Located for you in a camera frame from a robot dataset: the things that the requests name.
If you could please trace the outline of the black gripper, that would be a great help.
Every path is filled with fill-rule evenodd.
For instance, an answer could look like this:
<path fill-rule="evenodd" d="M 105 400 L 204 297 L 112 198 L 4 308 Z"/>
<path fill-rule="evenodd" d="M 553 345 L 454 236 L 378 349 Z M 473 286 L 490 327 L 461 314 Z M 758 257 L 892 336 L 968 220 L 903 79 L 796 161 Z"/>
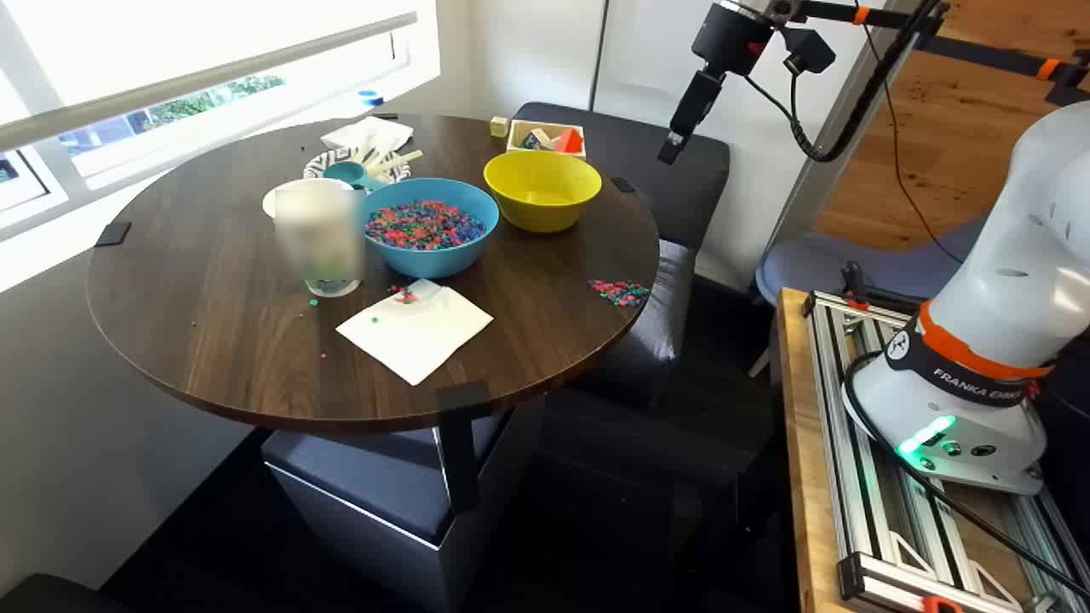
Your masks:
<path fill-rule="evenodd" d="M 751 76 L 760 60 L 767 41 L 772 37 L 777 22 L 767 9 L 738 2 L 738 0 L 716 0 L 707 9 L 707 21 L 693 41 L 693 50 L 707 60 L 716 76 Z M 685 143 L 693 139 L 696 125 L 716 106 L 721 83 L 710 71 L 696 71 L 671 123 L 663 143 L 659 150 L 661 162 L 675 162 Z"/>

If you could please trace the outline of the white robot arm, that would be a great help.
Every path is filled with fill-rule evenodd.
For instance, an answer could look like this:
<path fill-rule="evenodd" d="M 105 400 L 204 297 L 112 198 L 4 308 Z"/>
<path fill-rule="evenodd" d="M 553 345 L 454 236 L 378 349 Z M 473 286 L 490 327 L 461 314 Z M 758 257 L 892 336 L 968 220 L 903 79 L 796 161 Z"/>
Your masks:
<path fill-rule="evenodd" d="M 808 161 L 839 161 L 860 131 L 901 55 L 934 29 L 942 0 L 912 14 L 810 0 L 711 0 L 693 41 L 707 60 L 671 123 L 659 161 L 675 162 L 716 106 L 725 76 L 751 83 L 772 34 L 789 46 L 788 71 L 826 71 L 835 50 L 817 29 L 788 21 L 833 18 L 896 27 L 843 131 L 817 150 L 796 120 L 789 85 L 788 125 Z M 1037 120 L 1014 143 L 1009 176 L 960 269 L 915 305 L 907 327 L 843 378 L 850 414 L 907 474 L 1040 493 L 1045 430 L 1031 390 L 1055 355 L 1090 322 L 1090 106 L 1069 102 Z"/>

